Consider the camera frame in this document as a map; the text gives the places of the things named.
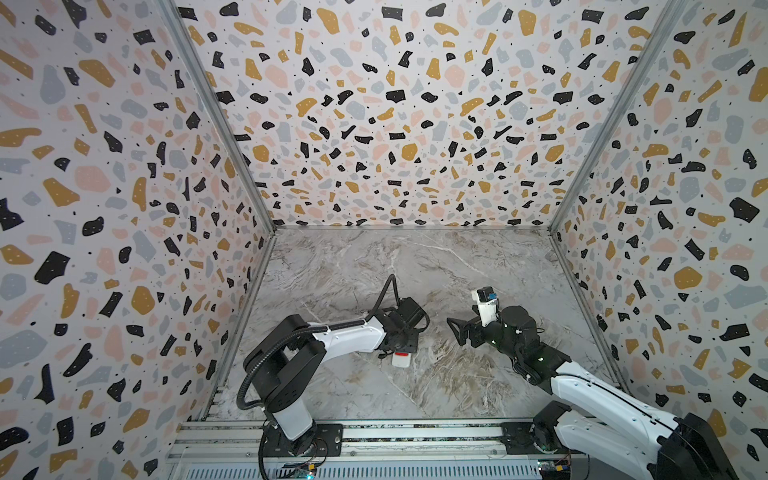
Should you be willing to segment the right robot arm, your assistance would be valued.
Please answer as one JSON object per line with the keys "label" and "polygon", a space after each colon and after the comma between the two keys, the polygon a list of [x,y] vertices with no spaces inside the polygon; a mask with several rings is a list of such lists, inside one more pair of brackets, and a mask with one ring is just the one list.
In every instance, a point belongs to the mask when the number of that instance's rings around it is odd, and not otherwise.
{"label": "right robot arm", "polygon": [[490,345],[513,370],[552,396],[530,435],[544,453],[576,450],[633,479],[734,479],[737,474],[711,425],[646,404],[601,380],[546,344],[526,309],[478,309],[447,321],[459,344]]}

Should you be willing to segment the red and white remote control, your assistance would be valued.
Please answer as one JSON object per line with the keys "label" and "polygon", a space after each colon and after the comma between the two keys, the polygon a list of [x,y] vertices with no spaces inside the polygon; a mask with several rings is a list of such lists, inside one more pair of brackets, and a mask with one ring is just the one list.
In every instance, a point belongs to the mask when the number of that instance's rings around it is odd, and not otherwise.
{"label": "red and white remote control", "polygon": [[406,352],[395,352],[392,355],[392,365],[396,368],[409,368],[411,365],[412,355]]}

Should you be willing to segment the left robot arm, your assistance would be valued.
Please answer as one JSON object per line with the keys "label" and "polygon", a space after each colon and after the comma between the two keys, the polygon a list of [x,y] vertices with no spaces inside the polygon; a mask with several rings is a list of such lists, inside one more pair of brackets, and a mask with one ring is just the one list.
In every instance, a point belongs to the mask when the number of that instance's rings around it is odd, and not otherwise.
{"label": "left robot arm", "polygon": [[302,439],[316,425],[304,392],[322,364],[353,353],[413,354],[430,323],[425,310],[410,297],[335,324],[309,323],[290,315],[244,360],[245,378],[236,406],[243,411],[260,409],[285,439]]}

